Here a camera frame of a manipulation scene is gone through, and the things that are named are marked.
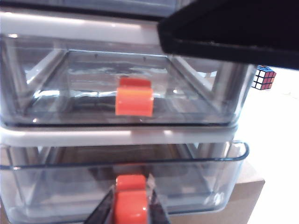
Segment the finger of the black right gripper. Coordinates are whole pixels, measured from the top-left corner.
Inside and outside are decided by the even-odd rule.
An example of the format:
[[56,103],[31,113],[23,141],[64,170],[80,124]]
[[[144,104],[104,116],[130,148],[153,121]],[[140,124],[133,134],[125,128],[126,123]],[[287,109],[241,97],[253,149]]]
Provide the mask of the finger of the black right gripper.
[[195,0],[158,24],[160,39],[299,49],[297,0]]
[[180,40],[162,23],[158,24],[157,32],[160,46],[168,54],[299,69],[298,52]]

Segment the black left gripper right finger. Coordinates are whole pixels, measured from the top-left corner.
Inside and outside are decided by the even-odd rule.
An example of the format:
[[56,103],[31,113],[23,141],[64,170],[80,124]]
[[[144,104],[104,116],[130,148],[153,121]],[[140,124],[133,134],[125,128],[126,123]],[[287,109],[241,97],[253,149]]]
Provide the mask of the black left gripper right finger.
[[165,209],[162,199],[156,191],[156,187],[146,184],[148,223],[149,224],[170,224],[168,212]]

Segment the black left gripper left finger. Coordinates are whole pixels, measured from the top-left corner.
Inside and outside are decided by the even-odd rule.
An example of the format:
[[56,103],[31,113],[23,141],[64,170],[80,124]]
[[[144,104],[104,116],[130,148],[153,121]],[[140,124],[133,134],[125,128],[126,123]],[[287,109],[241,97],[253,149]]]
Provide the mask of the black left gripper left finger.
[[112,186],[93,212],[85,220],[85,224],[112,224],[115,199],[114,195],[115,186]]

